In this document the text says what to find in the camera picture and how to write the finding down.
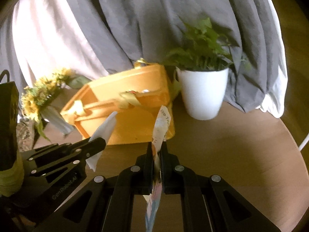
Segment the white cloth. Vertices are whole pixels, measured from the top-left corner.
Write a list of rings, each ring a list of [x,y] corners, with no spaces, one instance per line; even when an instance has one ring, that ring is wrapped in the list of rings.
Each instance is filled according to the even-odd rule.
[[[106,118],[106,120],[97,128],[94,134],[90,137],[89,142],[97,138],[102,138],[105,140],[105,143],[108,144],[109,139],[111,138],[117,123],[116,115],[117,115],[116,111],[112,112],[108,116],[108,118]],[[101,155],[102,151],[86,159],[86,164],[89,166],[91,170],[93,170],[93,172],[96,171],[97,163]]]

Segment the grey ribbed metal vase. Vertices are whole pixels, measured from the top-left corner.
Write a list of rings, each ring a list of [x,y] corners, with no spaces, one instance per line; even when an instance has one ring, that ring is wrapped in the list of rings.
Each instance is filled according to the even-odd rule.
[[[69,135],[72,131],[74,131],[74,127],[67,123],[62,117],[62,115],[53,106],[49,105],[44,107],[41,110],[41,115],[65,136]]]

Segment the grey blanket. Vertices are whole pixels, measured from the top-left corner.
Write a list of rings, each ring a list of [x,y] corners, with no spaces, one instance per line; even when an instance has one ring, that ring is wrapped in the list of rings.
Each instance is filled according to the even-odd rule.
[[[225,101],[281,117],[288,76],[272,0],[1,0],[1,69],[22,91],[63,67],[96,79],[160,63],[184,24],[205,17],[232,45]]]

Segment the white chair leg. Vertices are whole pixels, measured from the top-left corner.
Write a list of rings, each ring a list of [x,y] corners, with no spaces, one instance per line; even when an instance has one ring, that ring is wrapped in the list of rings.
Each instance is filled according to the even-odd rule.
[[[299,150],[301,151],[305,146],[306,144],[308,143],[309,141],[309,133],[307,134],[307,136],[304,138],[304,140],[301,142],[301,144],[299,145]]]

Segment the patterned rug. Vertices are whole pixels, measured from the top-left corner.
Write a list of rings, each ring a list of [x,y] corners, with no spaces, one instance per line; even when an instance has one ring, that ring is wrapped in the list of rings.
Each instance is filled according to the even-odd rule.
[[[32,120],[21,119],[17,124],[17,145],[20,152],[26,152],[33,148],[35,139],[35,128]]]

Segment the yellow artificial sunflowers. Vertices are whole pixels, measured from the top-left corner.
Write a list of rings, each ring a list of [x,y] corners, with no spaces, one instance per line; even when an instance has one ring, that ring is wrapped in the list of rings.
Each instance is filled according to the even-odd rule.
[[[35,81],[32,87],[24,88],[24,93],[21,96],[23,115],[34,122],[39,136],[50,141],[44,132],[45,126],[43,124],[43,122],[49,121],[42,117],[41,110],[49,105],[55,107],[55,101],[65,89],[79,90],[89,82],[91,79],[75,73],[72,69],[55,69],[50,75],[45,75]]]

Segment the orange plastic storage basket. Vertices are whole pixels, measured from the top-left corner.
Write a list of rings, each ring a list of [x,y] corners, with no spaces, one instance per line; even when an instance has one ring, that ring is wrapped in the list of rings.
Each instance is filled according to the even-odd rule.
[[[170,85],[163,65],[141,63],[138,68],[84,85],[61,115],[87,139],[112,112],[117,112],[109,145],[150,142],[160,107],[172,110]]]

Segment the colourful vehicle cloth book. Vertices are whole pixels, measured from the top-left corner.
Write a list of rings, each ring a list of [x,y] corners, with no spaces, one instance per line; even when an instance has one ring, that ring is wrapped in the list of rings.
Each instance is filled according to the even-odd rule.
[[[166,134],[169,130],[171,116],[166,106],[161,106],[155,120],[154,129],[152,133],[152,156],[154,159],[154,179],[152,180],[152,191],[149,196],[144,195],[147,202],[147,209],[145,214],[146,231],[153,231],[155,224],[156,213],[159,209],[161,194],[162,194],[162,180],[161,180],[161,161],[159,152],[166,141]]]

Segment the white plant pot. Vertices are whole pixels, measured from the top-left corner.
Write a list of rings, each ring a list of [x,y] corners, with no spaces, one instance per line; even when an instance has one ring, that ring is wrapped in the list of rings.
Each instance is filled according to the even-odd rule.
[[[215,118],[225,96],[228,68],[221,71],[177,69],[182,99],[187,113],[197,120]]]

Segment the green potted plant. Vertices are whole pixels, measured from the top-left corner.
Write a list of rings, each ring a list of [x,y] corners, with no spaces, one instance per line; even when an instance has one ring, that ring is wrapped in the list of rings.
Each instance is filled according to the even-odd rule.
[[[168,51],[162,61],[164,66],[182,71],[219,72],[235,66],[232,44],[223,33],[218,33],[209,17],[191,25],[181,19],[184,29],[182,45]]]

